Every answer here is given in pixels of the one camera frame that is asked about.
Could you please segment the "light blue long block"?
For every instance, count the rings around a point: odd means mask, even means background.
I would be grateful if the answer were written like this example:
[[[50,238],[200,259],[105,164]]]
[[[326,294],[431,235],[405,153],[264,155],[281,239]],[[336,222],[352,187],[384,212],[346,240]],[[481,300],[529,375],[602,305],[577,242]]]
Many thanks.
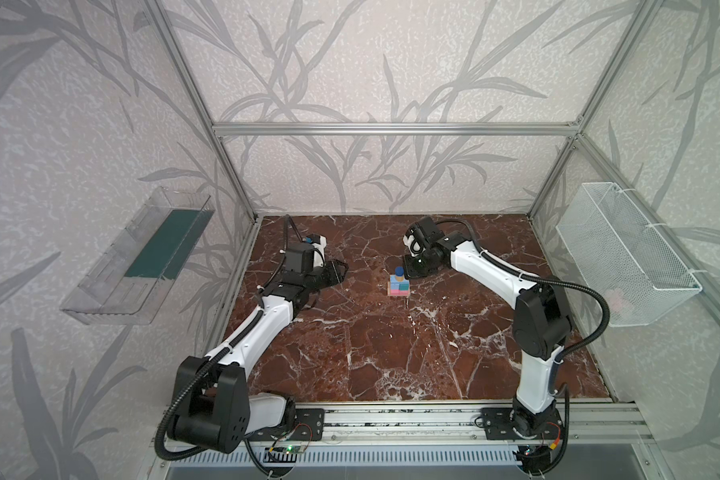
[[[403,286],[403,285],[410,286],[409,280],[406,279],[406,280],[404,280],[404,281],[397,281],[397,280],[395,279],[395,275],[392,275],[392,276],[390,277],[390,281],[389,281],[389,287],[390,287],[390,289],[398,289],[398,290],[399,290],[399,287],[400,287],[400,286]]]

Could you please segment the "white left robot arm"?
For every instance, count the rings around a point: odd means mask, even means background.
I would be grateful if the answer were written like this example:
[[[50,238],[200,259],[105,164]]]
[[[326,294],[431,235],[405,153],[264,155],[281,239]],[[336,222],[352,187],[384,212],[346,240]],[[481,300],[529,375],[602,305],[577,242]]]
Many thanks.
[[[248,378],[263,353],[308,304],[311,295],[343,282],[345,262],[325,257],[327,240],[311,234],[283,250],[273,278],[256,292],[254,310],[217,347],[187,357],[173,398],[158,424],[154,449],[166,461],[205,450],[231,453],[260,431],[287,433],[296,425],[293,400],[252,395]]]

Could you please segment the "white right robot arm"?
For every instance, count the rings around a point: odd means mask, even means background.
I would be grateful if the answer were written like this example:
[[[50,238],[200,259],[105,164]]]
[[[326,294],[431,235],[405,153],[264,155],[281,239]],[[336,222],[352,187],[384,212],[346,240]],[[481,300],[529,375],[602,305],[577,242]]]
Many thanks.
[[[522,361],[510,425],[517,437],[534,438],[557,413],[554,383],[559,366],[566,356],[605,333],[610,307],[602,294],[588,286],[554,276],[540,277],[500,259],[482,247],[467,221],[452,221],[466,227],[465,234],[445,233],[440,226],[449,222],[425,217],[409,226],[403,236],[408,248],[403,256],[404,276],[409,280],[426,278],[448,267],[477,281],[512,307],[512,336],[522,351]],[[596,329],[570,346],[566,344],[573,331],[568,290],[590,296],[601,310]]]

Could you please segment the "pink object in basket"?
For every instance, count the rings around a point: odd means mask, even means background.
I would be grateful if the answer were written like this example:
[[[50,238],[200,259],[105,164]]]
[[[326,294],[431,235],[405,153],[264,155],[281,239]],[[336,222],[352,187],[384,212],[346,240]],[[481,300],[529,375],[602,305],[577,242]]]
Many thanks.
[[[629,315],[634,310],[634,305],[621,288],[608,289],[603,293],[603,297],[607,301],[613,315]]]

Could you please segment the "clear plastic wall tray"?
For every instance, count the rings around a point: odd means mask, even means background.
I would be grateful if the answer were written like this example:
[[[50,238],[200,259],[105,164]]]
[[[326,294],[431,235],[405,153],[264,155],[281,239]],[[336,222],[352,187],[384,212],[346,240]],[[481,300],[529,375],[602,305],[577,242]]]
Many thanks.
[[[157,187],[60,310],[85,325],[148,325],[215,213],[206,193]]]

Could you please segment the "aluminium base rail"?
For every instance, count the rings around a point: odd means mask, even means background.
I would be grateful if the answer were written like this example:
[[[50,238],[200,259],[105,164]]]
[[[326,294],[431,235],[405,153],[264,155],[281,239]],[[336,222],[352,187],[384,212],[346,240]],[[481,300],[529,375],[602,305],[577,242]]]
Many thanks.
[[[510,426],[510,401],[315,402],[297,405],[296,430],[288,438],[310,447],[360,445],[538,444],[562,436],[551,425],[528,439]],[[634,403],[572,399],[558,402],[557,422],[569,424],[571,444],[655,442]]]

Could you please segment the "aluminium enclosure frame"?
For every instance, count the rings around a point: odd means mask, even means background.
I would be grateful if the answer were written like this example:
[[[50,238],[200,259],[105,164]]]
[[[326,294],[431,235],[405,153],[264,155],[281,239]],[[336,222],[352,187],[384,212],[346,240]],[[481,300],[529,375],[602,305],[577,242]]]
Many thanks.
[[[226,333],[281,258],[281,220],[349,266],[248,378],[300,401],[509,399],[513,309],[443,268],[390,297],[408,226],[588,286],[557,232],[613,182],[703,290],[566,357],[575,396],[720,412],[720,1],[167,1],[158,11],[232,175],[245,246]]]

